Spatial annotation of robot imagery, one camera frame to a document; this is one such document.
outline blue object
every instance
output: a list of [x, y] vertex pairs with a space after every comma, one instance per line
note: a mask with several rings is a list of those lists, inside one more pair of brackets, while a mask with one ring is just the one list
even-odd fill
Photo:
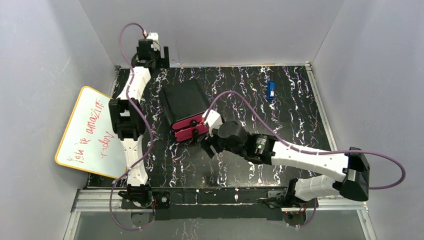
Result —
[[272, 101], [276, 98], [276, 82], [268, 81], [268, 101]]

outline metal frame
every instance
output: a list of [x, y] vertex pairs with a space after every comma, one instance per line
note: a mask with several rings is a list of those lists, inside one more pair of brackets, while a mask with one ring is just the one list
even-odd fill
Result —
[[[327, 118], [326, 110], [324, 109], [323, 102], [321, 100], [320, 92], [318, 91], [317, 81], [312, 70], [312, 65], [309, 61], [305, 63], [307, 76], [309, 78], [310, 85], [312, 86], [313, 95], [315, 96], [316, 104], [318, 105], [318, 111], [321, 115], [322, 124], [324, 125], [325, 133], [328, 137], [328, 142], [330, 144], [330, 149], [332, 151], [338, 150], [336, 141], [333, 136], [333, 132], [330, 127], [329, 119]], [[370, 216], [368, 215], [368, 206], [366, 202], [360, 202], [363, 206], [363, 209], [357, 209], [358, 218], [360, 225], [362, 226], [363, 234], [366, 240], [376, 240], [376, 234], [374, 233], [373, 226], [371, 225]]]
[[[319, 114], [324, 125], [325, 133], [328, 137], [331, 150], [337, 150], [336, 141], [334, 139], [330, 124], [327, 118], [326, 111], [321, 100], [317, 83], [312, 70], [310, 62], [305, 64], [306, 72], [311, 84], [313, 94], [318, 106]], [[112, 95], [113, 88], [116, 84], [117, 76], [112, 84], [110, 95]], [[81, 212], [108, 212], [109, 211], [109, 199], [111, 191], [109, 189], [89, 189], [89, 190], [78, 190], [76, 198], [72, 206], [69, 223], [66, 228], [64, 240], [73, 240], [80, 220]], [[122, 209], [121, 203], [122, 198], [118, 196], [118, 191], [112, 195], [112, 208], [114, 212], [151, 212], [150, 209]], [[356, 210], [358, 219], [362, 226], [363, 234], [366, 240], [376, 240], [373, 227], [371, 225], [370, 217], [368, 215], [368, 207], [365, 202], [352, 201], [341, 196], [336, 197], [320, 197], [318, 198], [319, 207], [317, 211], [335, 211], [335, 210]], [[291, 211], [291, 208], [283, 208], [282, 211]]]

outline orange border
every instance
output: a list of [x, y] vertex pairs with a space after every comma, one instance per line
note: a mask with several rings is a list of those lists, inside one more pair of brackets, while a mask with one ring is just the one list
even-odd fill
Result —
[[91, 90], [94, 90], [94, 91], [98, 92], [99, 94], [101, 94], [103, 96], [106, 96], [106, 97], [108, 97], [108, 98], [111, 99], [110, 96], [108, 96], [108, 95], [106, 95], [106, 94], [104, 94], [102, 92], [99, 92], [99, 91], [97, 91], [96, 89], [94, 89], [94, 88], [92, 88], [90, 86], [83, 86], [81, 88], [81, 91], [79, 91], [78, 98], [76, 99], [75, 106], [73, 106], [73, 110], [72, 110], [72, 113], [71, 113], [71, 115], [69, 117], [69, 121], [67, 122], [67, 125], [66, 125], [66, 128], [65, 128], [65, 132], [63, 133], [63, 136], [62, 136], [62, 140], [60, 141], [59, 147], [57, 148], [57, 151], [56, 151], [56, 155], [54, 156], [54, 161], [56, 161], [56, 163], [59, 164], [59, 165], [61, 165], [61, 166], [65, 166], [65, 167], [72, 168], [72, 169], [78, 169], [78, 170], [81, 170], [81, 171], [84, 171], [84, 172], [88, 172], [88, 173], [92, 173], [92, 174], [98, 174], [98, 175], [105, 176], [105, 177], [112, 178], [112, 179], [117, 179], [118, 177], [115, 177], [115, 176], [110, 176], [110, 175], [106, 175], [106, 174], [103, 174], [103, 173], [99, 173], [99, 172], [95, 172], [95, 171], [90, 171], [90, 170], [87, 170], [87, 169], [83, 169], [83, 168], [79, 168], [79, 167], [75, 167], [75, 166], [71, 166], [71, 165], [66, 165], [66, 164], [63, 164], [63, 163], [58, 162], [59, 151], [61, 150], [62, 143], [64, 142], [66, 133], [67, 133], [68, 128], [69, 128], [69, 124], [71, 124], [71, 120], [72, 120], [72, 117], [74, 116], [75, 109], [77, 109], [77, 105], [78, 105], [78, 102], [80, 101], [81, 94], [83, 94], [83, 90], [85, 88], [89, 88]]

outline black marble table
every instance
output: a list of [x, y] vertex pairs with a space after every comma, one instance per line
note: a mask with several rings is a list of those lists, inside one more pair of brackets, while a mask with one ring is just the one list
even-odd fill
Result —
[[[122, 90], [129, 69], [121, 69], [113, 97]], [[275, 81], [276, 97], [267, 100], [267, 79]], [[210, 159], [194, 142], [178, 143], [170, 135], [158, 92], [166, 85], [196, 79], [210, 102], [218, 94], [241, 93], [259, 116], [283, 139], [295, 144], [330, 150], [306, 68], [300, 66], [193, 67], [162, 69], [144, 90], [142, 111], [154, 131], [153, 150], [144, 161], [152, 187], [281, 187], [290, 179], [310, 178], [315, 173], [294, 167], [255, 165], [230, 152]], [[225, 120], [240, 122], [251, 133], [269, 134], [235, 95], [214, 107]], [[143, 149], [150, 141], [146, 132]], [[110, 188], [113, 179], [90, 174], [86, 188]], [[119, 183], [125, 186], [125, 179]]]

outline gray wall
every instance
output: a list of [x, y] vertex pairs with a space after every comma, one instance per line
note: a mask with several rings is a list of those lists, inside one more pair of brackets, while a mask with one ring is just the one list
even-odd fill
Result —
[[[340, 149], [357, 146], [400, 160], [407, 176], [370, 192], [378, 239], [423, 239], [424, 2], [346, 0], [314, 62], [318, 87]], [[369, 157], [371, 186], [400, 177]]]
[[62, 239], [87, 174], [55, 163], [82, 86], [114, 66], [78, 0], [0, 2], [0, 239]]
[[[298, 64], [314, 59], [341, 0], [80, 0], [115, 65], [126, 66], [118, 32], [129, 22], [158, 32], [176, 66]], [[127, 54], [141, 32], [123, 37]]]

